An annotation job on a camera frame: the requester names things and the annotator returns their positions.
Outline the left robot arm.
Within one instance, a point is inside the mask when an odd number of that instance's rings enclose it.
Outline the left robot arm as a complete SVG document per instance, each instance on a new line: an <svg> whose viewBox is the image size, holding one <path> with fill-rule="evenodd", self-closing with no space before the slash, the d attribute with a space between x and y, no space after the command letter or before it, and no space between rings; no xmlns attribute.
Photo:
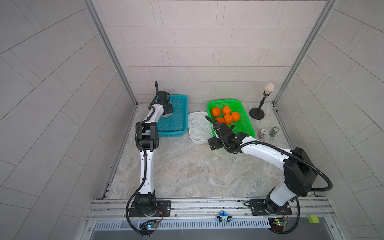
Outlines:
<svg viewBox="0 0 384 240"><path fill-rule="evenodd" d="M133 201L130 211L145 216L152 216L157 211L153 168L155 150L160 145L158 122L161 117L168 117L174 112L171 95L160 91L157 82L155 88L156 95L148 107L149 113L143 121L136 123L135 132L135 143L141 157L141 182L130 198Z"/></svg>

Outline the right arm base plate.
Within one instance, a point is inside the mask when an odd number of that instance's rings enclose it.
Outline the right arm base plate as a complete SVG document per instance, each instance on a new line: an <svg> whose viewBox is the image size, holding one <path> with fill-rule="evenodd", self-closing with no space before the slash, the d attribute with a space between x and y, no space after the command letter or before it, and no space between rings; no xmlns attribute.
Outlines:
<svg viewBox="0 0 384 240"><path fill-rule="evenodd" d="M292 215L292 209L288 202L283 206L278 206L271 200L251 199L244 202L244 205L251 209L253 216Z"/></svg>

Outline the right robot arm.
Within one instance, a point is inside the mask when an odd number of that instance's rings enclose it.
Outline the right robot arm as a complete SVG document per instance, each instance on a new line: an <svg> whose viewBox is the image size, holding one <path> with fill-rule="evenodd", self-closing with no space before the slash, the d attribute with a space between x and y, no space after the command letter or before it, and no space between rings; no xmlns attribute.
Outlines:
<svg viewBox="0 0 384 240"><path fill-rule="evenodd" d="M308 192L328 192L333 188L332 181L313 165L303 149L284 150L243 132L235 134L232 127L208 116L205 119L213 125L216 134L208 139L212 151L223 148L230 154L251 155L284 172L284 182L273 188L262 203L266 213L276 215L288 201L305 197Z"/></svg>

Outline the netted orange front corner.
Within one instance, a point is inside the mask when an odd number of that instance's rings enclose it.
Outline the netted orange front corner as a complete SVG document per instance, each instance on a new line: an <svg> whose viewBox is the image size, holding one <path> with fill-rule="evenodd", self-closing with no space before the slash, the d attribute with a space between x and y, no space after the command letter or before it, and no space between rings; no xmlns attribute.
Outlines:
<svg viewBox="0 0 384 240"><path fill-rule="evenodd" d="M241 119L241 116L238 112L232 112L231 116L232 116L234 122L238 122Z"/></svg>

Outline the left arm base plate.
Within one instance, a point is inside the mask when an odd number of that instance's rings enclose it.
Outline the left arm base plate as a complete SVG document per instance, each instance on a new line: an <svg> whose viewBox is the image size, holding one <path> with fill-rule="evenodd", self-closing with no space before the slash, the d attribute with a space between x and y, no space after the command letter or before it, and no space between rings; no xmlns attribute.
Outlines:
<svg viewBox="0 0 384 240"><path fill-rule="evenodd" d="M169 217L171 204L171 201L156 201L155 204L133 201L131 206L128 208L129 217Z"/></svg>

